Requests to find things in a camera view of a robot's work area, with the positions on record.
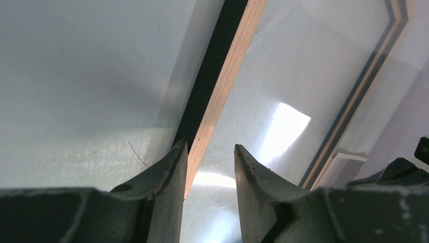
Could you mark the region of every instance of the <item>wooden frame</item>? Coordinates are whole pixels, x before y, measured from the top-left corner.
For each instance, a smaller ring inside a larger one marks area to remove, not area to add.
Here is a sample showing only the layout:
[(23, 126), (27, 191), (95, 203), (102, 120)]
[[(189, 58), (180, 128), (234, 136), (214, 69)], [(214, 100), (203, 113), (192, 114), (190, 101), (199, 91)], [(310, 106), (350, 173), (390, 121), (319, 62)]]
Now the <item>wooden frame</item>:
[(207, 150), (267, 0), (225, 0), (174, 144), (188, 143), (185, 198)]
[(410, 7), (408, 0), (385, 0), (385, 3), (390, 21), (304, 174), (299, 185), (305, 189), (313, 189), (323, 177), (341, 138), (408, 23)]

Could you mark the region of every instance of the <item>wooden strip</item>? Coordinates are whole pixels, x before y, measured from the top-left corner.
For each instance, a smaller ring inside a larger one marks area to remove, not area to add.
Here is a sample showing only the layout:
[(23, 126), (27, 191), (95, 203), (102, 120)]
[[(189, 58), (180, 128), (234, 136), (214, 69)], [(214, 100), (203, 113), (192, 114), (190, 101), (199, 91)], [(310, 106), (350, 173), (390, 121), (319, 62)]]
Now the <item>wooden strip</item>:
[(229, 91), (237, 76), (238, 69), (246, 54), (247, 47), (250, 44), (266, 2), (267, 0), (249, 0), (247, 2), (247, 6), (189, 152), (185, 198), (188, 196), (189, 190), (191, 189), (192, 181), (198, 172), (198, 167), (204, 157), (211, 135), (215, 130), (215, 126), (221, 115)]
[(191, 151), (247, 2), (248, 0), (224, 1), (177, 129), (173, 146), (185, 139), (188, 143), (188, 151)]
[(349, 94), (343, 108), (335, 119), (333, 127), (328, 132), (325, 141), (322, 143), (306, 175), (301, 181), (300, 186), (303, 188), (314, 188), (318, 181), (320, 181), (320, 178), (323, 177), (332, 161), (330, 158), (334, 155), (339, 142), (357, 113), (357, 110), (359, 110), (376, 75), (384, 65), (387, 55), (392, 50), (408, 22), (407, 3), (405, 0), (387, 0), (386, 3), (392, 20), (368, 59), (355, 87)]

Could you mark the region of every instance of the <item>white surface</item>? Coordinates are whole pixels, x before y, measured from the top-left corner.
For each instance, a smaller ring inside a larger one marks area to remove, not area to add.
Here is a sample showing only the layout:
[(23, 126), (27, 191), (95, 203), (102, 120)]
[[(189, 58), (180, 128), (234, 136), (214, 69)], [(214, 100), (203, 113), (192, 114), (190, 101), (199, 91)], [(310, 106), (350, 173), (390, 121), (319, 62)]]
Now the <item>white surface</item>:
[(369, 152), (357, 178), (370, 176), (398, 157), (414, 158), (420, 138), (429, 134), (429, 61)]
[(338, 153), (332, 158), (332, 162), (317, 187), (344, 186), (346, 183), (353, 181), (365, 160), (366, 158), (364, 157)]
[[(375, 89), (396, 83), (382, 93), (399, 93), (390, 97), (393, 106), (429, 51), (429, 8), (416, 4), (416, 23), (394, 50), (407, 62), (386, 63), (383, 86)], [(210, 183), (195, 182), (185, 200), (183, 242), (240, 242), (237, 197), (226, 186), (236, 143), (283, 178), (300, 181), (388, 21), (383, 0), (268, 0), (197, 174)]]
[(222, 0), (0, 0), (0, 187), (111, 189), (170, 148)]
[(429, 2), (411, 2), (415, 14), (344, 135), (342, 152), (369, 153), (429, 56)]

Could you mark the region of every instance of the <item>white wall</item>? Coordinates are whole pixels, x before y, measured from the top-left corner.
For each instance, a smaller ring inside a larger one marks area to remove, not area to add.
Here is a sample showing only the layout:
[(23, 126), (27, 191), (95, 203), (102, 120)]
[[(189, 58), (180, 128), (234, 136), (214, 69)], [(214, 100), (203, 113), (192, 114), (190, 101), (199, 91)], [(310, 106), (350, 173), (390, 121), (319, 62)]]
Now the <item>white wall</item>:
[[(268, 1), (205, 160), (241, 143), (299, 183), (389, 20), (382, 0)], [(276, 115), (284, 105), (310, 118), (299, 136), (301, 118)]]
[(409, 22), (339, 145), (368, 154), (429, 56), (429, 2), (410, 2)]
[(110, 189), (169, 149), (223, 0), (0, 0), (0, 187)]
[(421, 137), (429, 135), (429, 62), (401, 101), (356, 178), (370, 176), (398, 157), (414, 158)]

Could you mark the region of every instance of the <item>wooden edge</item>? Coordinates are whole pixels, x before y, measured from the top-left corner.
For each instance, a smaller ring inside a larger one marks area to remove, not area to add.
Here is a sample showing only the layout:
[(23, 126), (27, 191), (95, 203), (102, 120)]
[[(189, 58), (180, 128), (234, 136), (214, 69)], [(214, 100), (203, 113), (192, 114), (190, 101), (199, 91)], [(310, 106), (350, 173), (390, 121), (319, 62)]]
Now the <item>wooden edge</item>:
[(408, 19), (413, 19), (416, 14), (416, 6), (414, 0), (405, 0), (407, 5)]
[(221, 115), (229, 91), (232, 88), (238, 69), (243, 61), (253, 33), (267, 0), (249, 0), (238, 25), (234, 39), (229, 48), (221, 73), (214, 87), (210, 101), (205, 110), (201, 124), (193, 141), (188, 156), (188, 172), (185, 185), (185, 198), (188, 196), (192, 182), (208, 147), (215, 126)]
[(312, 165), (310, 165), (301, 180), (300, 186), (303, 188), (315, 188), (331, 164), (331, 158), (345, 134), (345, 131), (355, 117), (362, 101), (365, 99), (366, 94), (368, 94), (368, 90), (374, 83), (376, 75), (383, 67), (387, 56), (397, 43), (398, 38), (403, 33), (403, 29), (408, 23), (410, 17), (407, 7), (410, 1), (411, 0), (386, 0), (389, 14), (393, 20), (390, 21), (385, 34), (381, 37), (377, 47), (374, 49), (373, 54), (371, 54), (365, 65), (365, 68), (368, 68), (366, 70), (364, 68), (362, 71), (355, 87), (352, 89), (344, 106), (335, 119), (335, 125), (328, 132), (325, 141), (322, 143), (312, 161)]

